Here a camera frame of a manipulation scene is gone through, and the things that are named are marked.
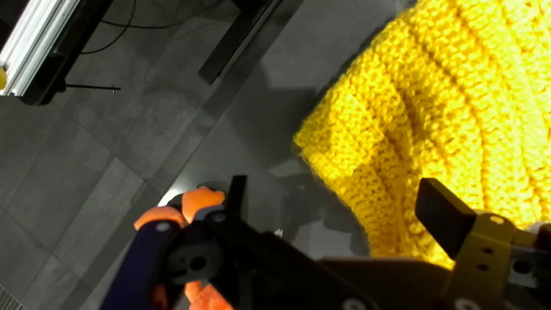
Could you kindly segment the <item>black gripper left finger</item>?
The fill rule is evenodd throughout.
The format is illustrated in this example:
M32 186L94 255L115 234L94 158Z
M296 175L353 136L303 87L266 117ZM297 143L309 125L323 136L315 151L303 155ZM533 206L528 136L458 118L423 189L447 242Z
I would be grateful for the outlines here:
M167 286L208 280L234 310L378 310L342 275L244 222L244 193L246 177L234 175L225 201L186 227L189 239L165 256Z

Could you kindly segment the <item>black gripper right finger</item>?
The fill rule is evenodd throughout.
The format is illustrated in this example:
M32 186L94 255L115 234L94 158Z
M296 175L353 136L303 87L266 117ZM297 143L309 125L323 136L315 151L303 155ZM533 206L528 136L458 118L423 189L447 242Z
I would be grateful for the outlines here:
M454 261L439 303L444 310L551 310L551 229L520 229L475 211L440 180L418 184L415 215Z

